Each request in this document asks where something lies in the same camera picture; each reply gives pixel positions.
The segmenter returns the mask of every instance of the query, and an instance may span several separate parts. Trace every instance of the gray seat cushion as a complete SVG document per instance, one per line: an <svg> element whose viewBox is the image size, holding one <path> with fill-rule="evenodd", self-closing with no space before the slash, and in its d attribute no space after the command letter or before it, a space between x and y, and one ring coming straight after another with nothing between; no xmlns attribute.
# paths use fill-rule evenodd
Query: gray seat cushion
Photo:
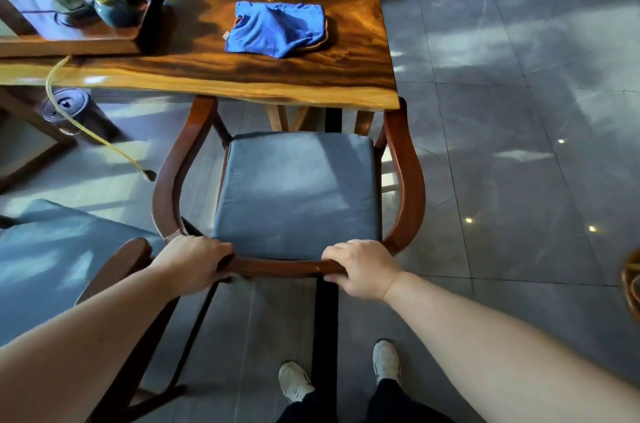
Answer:
<svg viewBox="0 0 640 423"><path fill-rule="evenodd" d="M340 133L256 132L231 142L213 237L243 257L319 260L380 238L373 143Z"/></svg>
<svg viewBox="0 0 640 423"><path fill-rule="evenodd" d="M45 200L0 232L0 346L71 308L126 241L160 236Z"/></svg>

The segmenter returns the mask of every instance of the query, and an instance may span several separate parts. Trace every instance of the left hand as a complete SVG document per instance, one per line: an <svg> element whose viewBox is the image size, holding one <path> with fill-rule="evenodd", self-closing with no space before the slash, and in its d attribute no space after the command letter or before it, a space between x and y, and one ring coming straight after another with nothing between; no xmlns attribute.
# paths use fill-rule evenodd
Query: left hand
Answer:
<svg viewBox="0 0 640 423"><path fill-rule="evenodd" d="M218 263L234 252L230 242L204 236L178 236L167 244L147 269L161 274L173 297L204 290L228 276L216 274Z"/></svg>

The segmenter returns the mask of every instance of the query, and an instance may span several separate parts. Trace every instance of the yellow hose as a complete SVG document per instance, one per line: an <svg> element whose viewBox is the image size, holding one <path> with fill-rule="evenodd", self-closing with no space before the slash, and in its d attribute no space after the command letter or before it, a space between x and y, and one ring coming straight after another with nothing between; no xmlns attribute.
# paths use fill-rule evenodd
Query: yellow hose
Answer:
<svg viewBox="0 0 640 423"><path fill-rule="evenodd" d="M51 103L53 104L53 107L58 110L58 112L66 119L68 120L69 123L71 123L73 126L75 126L76 128L78 128L80 131L86 133L87 135L89 135L91 138L99 141L101 144L105 145L108 149L113 150L116 153L121 154L124 158L126 158L126 160L130 161L133 165L135 165L135 167L140 170L140 172L142 172L142 175L145 176L145 178L151 182L155 181L156 179L156 173L153 172L153 170L145 170L142 168L142 165L140 165L137 161L133 160L130 156L128 156L126 153L124 153L121 149L119 149L118 147L110 144L107 140L105 140L104 138L96 135L95 133L93 133L91 130L85 128L83 125L81 125L80 123L78 123L76 120L74 120L66 111L62 110L62 108L60 108L60 105L58 104L58 102L56 101L56 97L53 94L53 88L51 87L52 83L53 83L53 78L56 75L56 73L62 68L64 67L64 65L66 63L69 62L69 59L71 59L71 56L68 55L66 56L64 59L62 59L59 63L57 63L55 66L53 66L53 69L49 72L48 76L47 76L47 80L45 81L44 84L44 88L47 92L47 97L49 98L49 101L51 101Z"/></svg>

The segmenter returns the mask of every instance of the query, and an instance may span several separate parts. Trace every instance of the blue ceramic jar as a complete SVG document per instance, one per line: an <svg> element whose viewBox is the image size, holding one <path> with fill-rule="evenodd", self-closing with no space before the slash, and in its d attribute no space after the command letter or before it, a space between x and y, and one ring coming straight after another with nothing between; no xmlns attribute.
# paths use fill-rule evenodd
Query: blue ceramic jar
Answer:
<svg viewBox="0 0 640 423"><path fill-rule="evenodd" d="M93 0L95 11L108 26L131 27L137 21L136 13L126 0Z"/></svg>

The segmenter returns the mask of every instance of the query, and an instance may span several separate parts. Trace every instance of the hand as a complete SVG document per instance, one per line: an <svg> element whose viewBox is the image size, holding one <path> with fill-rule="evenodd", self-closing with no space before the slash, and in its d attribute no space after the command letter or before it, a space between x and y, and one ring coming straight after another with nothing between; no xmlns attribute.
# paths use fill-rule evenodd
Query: hand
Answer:
<svg viewBox="0 0 640 423"><path fill-rule="evenodd" d="M328 274L324 279L357 298L384 300L389 287L403 272L378 241L339 242L325 249L322 258L335 260L347 270L347 275Z"/></svg>
<svg viewBox="0 0 640 423"><path fill-rule="evenodd" d="M178 236L167 244L148 269L170 284L173 298L199 292L228 276L216 274L218 263L234 252L230 242L203 236Z"/></svg>

